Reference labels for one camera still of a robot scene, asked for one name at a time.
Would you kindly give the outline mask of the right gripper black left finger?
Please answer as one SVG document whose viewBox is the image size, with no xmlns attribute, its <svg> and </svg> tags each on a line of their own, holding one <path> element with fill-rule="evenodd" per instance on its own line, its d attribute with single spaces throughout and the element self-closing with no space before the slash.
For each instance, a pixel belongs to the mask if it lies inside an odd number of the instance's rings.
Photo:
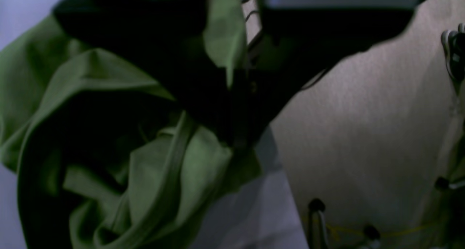
<svg viewBox="0 0 465 249">
<path fill-rule="evenodd" d="M 202 38 L 208 0 L 60 0 L 53 16 L 82 42 L 155 78 L 199 123 L 235 146 L 226 69 Z"/>
</svg>

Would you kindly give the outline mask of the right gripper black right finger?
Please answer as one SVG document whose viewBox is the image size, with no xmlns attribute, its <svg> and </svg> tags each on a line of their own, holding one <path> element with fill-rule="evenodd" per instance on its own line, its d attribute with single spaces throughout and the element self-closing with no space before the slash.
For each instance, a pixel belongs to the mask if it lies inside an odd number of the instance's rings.
<svg viewBox="0 0 465 249">
<path fill-rule="evenodd" d="M 252 145 L 289 100 L 339 61 L 397 37 L 425 0 L 256 0 L 264 45 L 238 78 L 238 146 Z"/>
</svg>

